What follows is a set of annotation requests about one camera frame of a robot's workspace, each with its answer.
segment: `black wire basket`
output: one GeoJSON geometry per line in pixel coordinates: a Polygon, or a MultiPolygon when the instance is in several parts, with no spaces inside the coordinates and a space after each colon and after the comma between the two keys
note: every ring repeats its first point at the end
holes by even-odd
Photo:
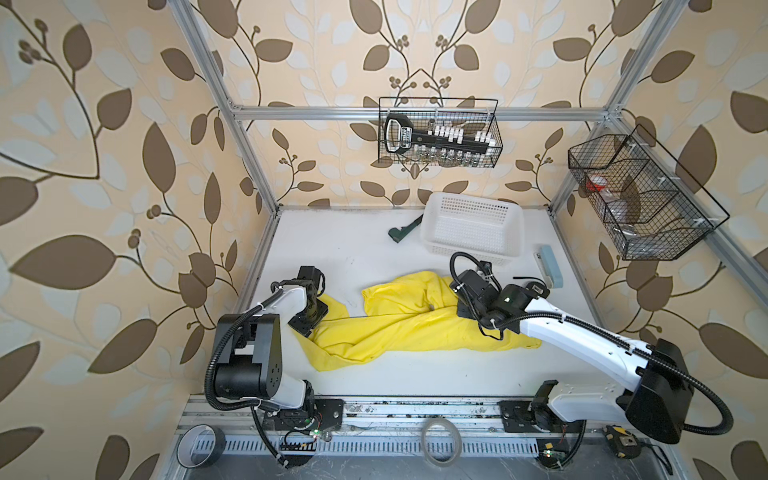
{"type": "Polygon", "coordinates": [[[504,145],[490,98],[379,98],[379,159],[441,167],[493,168],[504,145]]]}
{"type": "Polygon", "coordinates": [[[568,168],[623,260],[675,260],[730,218],[642,125],[571,147],[568,168]],[[651,146],[669,156],[673,173],[650,155],[651,146]]]}

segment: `yellow cloth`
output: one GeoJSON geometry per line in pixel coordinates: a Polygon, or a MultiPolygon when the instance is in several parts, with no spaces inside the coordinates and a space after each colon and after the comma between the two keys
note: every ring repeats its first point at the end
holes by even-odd
{"type": "Polygon", "coordinates": [[[420,272],[367,288],[362,296],[368,316],[362,318],[349,318],[344,305],[323,295],[328,315],[309,338],[293,333],[320,372],[368,363],[388,350],[498,352],[541,345],[541,340],[509,331],[501,342],[483,336],[476,321],[456,315],[458,298],[449,283],[449,277],[420,272]]]}

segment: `dark floor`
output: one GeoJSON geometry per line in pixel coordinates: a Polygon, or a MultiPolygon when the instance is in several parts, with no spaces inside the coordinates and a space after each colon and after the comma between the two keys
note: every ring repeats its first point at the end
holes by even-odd
{"type": "Polygon", "coordinates": [[[666,478],[655,457],[644,449],[635,460],[620,460],[605,442],[584,440],[571,464],[561,472],[545,470],[532,458],[460,458],[439,468],[422,457],[319,456],[284,470],[266,455],[224,455],[208,468],[190,470],[186,480],[654,480],[666,478]]]}

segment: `wallpaper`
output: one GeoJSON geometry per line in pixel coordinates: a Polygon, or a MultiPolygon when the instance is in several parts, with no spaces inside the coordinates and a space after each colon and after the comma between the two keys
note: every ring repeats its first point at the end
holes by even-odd
{"type": "Polygon", "coordinates": [[[376,127],[345,121],[254,121],[251,143],[282,205],[423,207],[432,192],[548,205],[568,173],[584,122],[501,122],[494,168],[441,167],[378,157],[376,127]]]}
{"type": "MultiPolygon", "coordinates": [[[[692,0],[625,114],[679,156],[731,213],[722,228],[768,267],[766,26],[768,5],[760,0],[692,0]]],[[[726,435],[684,434],[680,447],[692,475],[768,478],[768,313],[705,243],[673,262],[619,260],[583,196],[574,193],[558,221],[607,327],[676,343],[691,373],[735,417],[726,435]]],[[[697,393],[687,421],[714,425],[719,414],[697,393]]]]}
{"type": "Polygon", "coordinates": [[[364,97],[601,107],[654,0],[192,0],[229,95],[253,106],[364,97]]]}
{"type": "Polygon", "coordinates": [[[0,0],[0,477],[150,478],[266,213],[164,2],[0,0]]]}

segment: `tape roll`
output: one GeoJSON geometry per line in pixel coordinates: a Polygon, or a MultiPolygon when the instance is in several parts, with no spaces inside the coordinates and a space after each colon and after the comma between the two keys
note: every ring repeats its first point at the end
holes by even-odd
{"type": "Polygon", "coordinates": [[[221,457],[226,447],[227,437],[221,429],[210,425],[197,425],[181,437],[176,447],[176,460],[185,468],[210,467],[221,457]],[[209,452],[206,442],[214,444],[209,452]]]}
{"type": "Polygon", "coordinates": [[[449,420],[444,419],[442,417],[435,417],[434,419],[429,419],[426,424],[424,424],[424,428],[422,429],[422,452],[424,452],[424,458],[427,459],[427,462],[437,465],[438,467],[449,467],[453,465],[459,456],[462,454],[462,434],[458,432],[458,429],[456,428],[456,425],[453,425],[449,420]],[[427,431],[435,426],[435,425],[441,425],[444,426],[448,432],[451,434],[451,437],[453,437],[453,455],[451,455],[451,458],[448,460],[438,460],[435,457],[433,457],[429,450],[427,449],[427,431]]]}

